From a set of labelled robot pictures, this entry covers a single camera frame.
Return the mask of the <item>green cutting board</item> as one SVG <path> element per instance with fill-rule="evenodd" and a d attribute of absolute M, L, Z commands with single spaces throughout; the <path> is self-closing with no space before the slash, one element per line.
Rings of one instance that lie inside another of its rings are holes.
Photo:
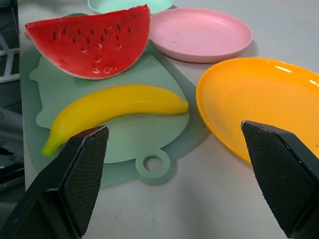
<path fill-rule="evenodd" d="M 25 144 L 40 172 L 51 158 L 41 154 L 57 114 L 73 101 L 97 90 L 124 84 L 166 88 L 188 101 L 181 115 L 126 115 L 108 121 L 109 139 L 101 187 L 140 179 L 160 185 L 175 174 L 176 162 L 198 146 L 209 131 L 195 100 L 195 86 L 152 44 L 126 72 L 106 80 L 84 80 L 54 67 L 34 46 L 20 58 Z"/>

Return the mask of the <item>red watermelon slice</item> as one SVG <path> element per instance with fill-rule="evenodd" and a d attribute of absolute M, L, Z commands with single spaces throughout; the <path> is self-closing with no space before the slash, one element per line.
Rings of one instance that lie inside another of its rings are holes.
<path fill-rule="evenodd" d="M 63 72 L 100 80 L 129 69 L 142 55 L 150 32 L 147 5 L 98 15 L 30 22 L 25 35 Z"/>

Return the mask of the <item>yellow plastic banana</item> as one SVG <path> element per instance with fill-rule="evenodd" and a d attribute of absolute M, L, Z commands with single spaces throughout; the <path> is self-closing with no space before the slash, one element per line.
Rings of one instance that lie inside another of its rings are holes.
<path fill-rule="evenodd" d="M 189 104 L 176 93 L 151 85 L 121 85 L 90 93 L 65 107 L 54 119 L 41 153 L 51 157 L 78 133 L 131 114 L 177 115 Z"/>

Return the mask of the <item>orange plastic plate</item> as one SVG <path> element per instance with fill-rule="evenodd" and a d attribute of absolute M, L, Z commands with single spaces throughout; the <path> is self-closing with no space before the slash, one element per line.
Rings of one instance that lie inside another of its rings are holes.
<path fill-rule="evenodd" d="M 230 59 L 203 73 L 196 103 L 208 129 L 246 162 L 245 120 L 294 133 L 319 158 L 319 73 L 273 59 Z"/>

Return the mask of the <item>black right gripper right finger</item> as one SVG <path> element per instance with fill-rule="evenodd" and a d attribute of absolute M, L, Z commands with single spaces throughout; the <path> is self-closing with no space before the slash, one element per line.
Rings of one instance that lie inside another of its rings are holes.
<path fill-rule="evenodd" d="M 241 123 L 255 178 L 286 237 L 319 239 L 319 158 L 293 133 Z"/>

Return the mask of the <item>white metal frame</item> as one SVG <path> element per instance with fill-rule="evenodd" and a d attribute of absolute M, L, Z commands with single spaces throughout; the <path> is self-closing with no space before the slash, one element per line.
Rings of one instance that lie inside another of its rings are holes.
<path fill-rule="evenodd" d="M 5 70 L 4 75 L 0 76 L 0 83 L 7 83 L 11 81 L 16 81 L 20 79 L 19 73 L 12 74 L 12 67 L 13 67 L 13 61 L 15 54 L 18 54 L 20 51 L 20 48 L 9 48 L 5 39 L 0 34 L 0 46 L 3 48 L 3 50 L 0 50 L 0 57 L 6 56 L 6 62 L 5 62 Z"/>

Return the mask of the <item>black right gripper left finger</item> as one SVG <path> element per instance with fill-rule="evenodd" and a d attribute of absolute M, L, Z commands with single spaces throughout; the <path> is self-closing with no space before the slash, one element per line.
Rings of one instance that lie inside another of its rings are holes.
<path fill-rule="evenodd" d="M 34 179 L 0 229 L 0 239 L 82 239 L 99 193 L 107 126 L 71 137 Z"/>

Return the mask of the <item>mint green plastic plate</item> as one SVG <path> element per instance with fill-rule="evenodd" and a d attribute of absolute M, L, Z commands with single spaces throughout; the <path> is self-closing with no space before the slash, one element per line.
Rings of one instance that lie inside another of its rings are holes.
<path fill-rule="evenodd" d="M 88 6 L 95 14 L 130 9 L 146 4 L 151 14 L 155 14 L 172 8 L 174 0 L 88 0 Z"/>

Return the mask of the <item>pink plastic plate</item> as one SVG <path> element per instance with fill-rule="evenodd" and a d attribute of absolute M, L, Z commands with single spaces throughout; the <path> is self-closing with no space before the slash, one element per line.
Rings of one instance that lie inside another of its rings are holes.
<path fill-rule="evenodd" d="M 151 17 L 149 39 L 170 58 L 215 63 L 242 53 L 252 42 L 252 32 L 242 21 L 222 12 L 175 8 Z"/>

